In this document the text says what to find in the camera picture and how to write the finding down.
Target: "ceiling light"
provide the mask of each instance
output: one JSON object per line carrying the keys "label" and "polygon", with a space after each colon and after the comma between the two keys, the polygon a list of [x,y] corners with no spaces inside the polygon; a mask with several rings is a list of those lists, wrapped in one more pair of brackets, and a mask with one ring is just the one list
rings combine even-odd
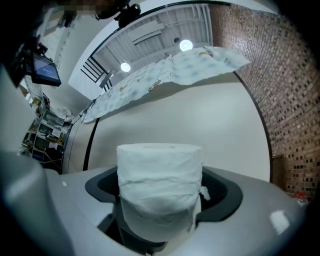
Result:
{"label": "ceiling light", "polygon": [[181,51],[187,51],[187,50],[191,50],[193,48],[193,44],[190,40],[182,40],[180,42],[180,49]]}
{"label": "ceiling light", "polygon": [[124,62],[124,63],[121,64],[121,69],[124,72],[129,72],[131,67],[130,67],[130,65],[128,63]]}

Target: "ceiling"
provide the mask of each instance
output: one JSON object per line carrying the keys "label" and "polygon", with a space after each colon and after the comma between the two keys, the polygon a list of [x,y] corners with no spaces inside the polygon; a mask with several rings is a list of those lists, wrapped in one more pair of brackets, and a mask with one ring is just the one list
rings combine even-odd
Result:
{"label": "ceiling", "polygon": [[[144,66],[180,52],[174,39],[188,39],[193,47],[213,45],[207,4],[182,4],[153,12],[115,33],[93,55],[107,71],[114,70],[113,85]],[[126,60],[131,70],[123,72]]]}

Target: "brick wall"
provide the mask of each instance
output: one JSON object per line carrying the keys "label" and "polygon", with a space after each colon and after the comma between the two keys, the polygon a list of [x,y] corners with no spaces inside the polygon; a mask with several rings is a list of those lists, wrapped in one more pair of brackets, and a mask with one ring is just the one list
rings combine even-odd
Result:
{"label": "brick wall", "polygon": [[282,15],[210,5],[213,44],[251,63],[237,71],[264,117],[272,154],[283,154],[289,195],[320,187],[320,72],[308,45]]}

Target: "cloth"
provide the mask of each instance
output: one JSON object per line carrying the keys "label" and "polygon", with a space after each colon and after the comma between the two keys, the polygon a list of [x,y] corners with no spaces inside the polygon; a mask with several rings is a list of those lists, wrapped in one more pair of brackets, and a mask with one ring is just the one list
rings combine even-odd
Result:
{"label": "cloth", "polygon": [[132,73],[99,96],[87,110],[83,121],[91,122],[117,110],[164,83],[190,86],[203,79],[233,72],[249,62],[246,57],[230,49],[212,46],[168,56]]}
{"label": "cloth", "polygon": [[50,111],[54,113],[57,117],[62,118],[67,123],[70,123],[75,118],[72,115],[71,111],[66,107],[50,106]]}

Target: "toilet paper roll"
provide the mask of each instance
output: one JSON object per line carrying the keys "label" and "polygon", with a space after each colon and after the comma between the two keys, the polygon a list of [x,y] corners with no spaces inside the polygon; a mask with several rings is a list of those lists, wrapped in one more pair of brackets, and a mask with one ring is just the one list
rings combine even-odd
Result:
{"label": "toilet paper roll", "polygon": [[123,216],[138,236],[165,242],[189,229],[202,181],[202,148],[188,144],[117,147]]}

